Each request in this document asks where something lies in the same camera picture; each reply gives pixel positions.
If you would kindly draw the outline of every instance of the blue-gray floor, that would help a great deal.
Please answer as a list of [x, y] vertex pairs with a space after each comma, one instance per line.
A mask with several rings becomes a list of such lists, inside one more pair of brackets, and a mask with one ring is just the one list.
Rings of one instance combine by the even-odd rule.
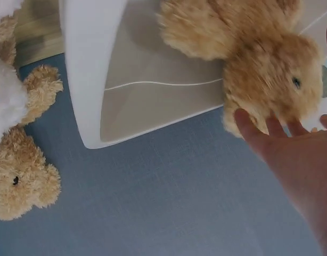
[[0, 221], [0, 256], [320, 255], [266, 166], [224, 132], [221, 110], [88, 150], [63, 55], [40, 63], [59, 67], [65, 91], [27, 132], [59, 169], [62, 193]]

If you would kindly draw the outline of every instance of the teddy bear eye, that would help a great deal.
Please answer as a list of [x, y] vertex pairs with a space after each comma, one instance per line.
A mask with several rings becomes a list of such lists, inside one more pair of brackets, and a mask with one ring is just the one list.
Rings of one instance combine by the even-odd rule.
[[14, 186], [17, 185], [18, 182], [19, 182], [19, 177], [16, 176], [16, 177], [13, 179], [13, 185], [14, 185]]
[[292, 78], [292, 82], [297, 87], [297, 89], [300, 89], [301, 88], [301, 81], [300, 81], [300, 79], [298, 79], [296, 77], [293, 77]]

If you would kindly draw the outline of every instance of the white box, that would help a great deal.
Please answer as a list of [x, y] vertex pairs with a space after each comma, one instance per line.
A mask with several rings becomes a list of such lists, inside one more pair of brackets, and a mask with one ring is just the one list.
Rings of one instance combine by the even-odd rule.
[[[297, 31], [327, 54], [327, 0], [304, 2]], [[87, 148], [222, 105], [222, 63], [188, 59], [167, 47], [159, 37], [159, 0], [61, 0], [60, 7], [72, 105]]]

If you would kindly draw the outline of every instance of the white fur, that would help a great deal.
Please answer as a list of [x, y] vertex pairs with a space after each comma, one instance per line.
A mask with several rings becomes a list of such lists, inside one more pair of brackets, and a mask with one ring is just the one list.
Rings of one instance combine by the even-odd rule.
[[12, 16], [15, 10], [20, 9], [24, 0], [0, 0], [0, 20], [5, 16]]
[[21, 122], [27, 102], [26, 88], [14, 68], [0, 60], [0, 141], [9, 128]]

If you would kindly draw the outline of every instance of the tan teddy bear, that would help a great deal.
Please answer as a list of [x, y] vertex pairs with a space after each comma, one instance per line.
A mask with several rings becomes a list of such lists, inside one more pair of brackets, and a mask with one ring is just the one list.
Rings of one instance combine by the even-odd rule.
[[[16, 17], [6, 17], [0, 23], [0, 55], [10, 65], [15, 58], [13, 31], [16, 22]], [[61, 189], [57, 169], [45, 162], [41, 149], [23, 128], [54, 104], [57, 92], [63, 90], [58, 70], [38, 67], [23, 84], [28, 95], [28, 112], [19, 125], [4, 134], [0, 143], [1, 220], [18, 218], [33, 205], [53, 204]]]
[[190, 57], [224, 59], [224, 126], [240, 137], [233, 114], [244, 108], [268, 132], [315, 112], [322, 96], [323, 58], [313, 40], [292, 32], [301, 0], [166, 0], [164, 41]]

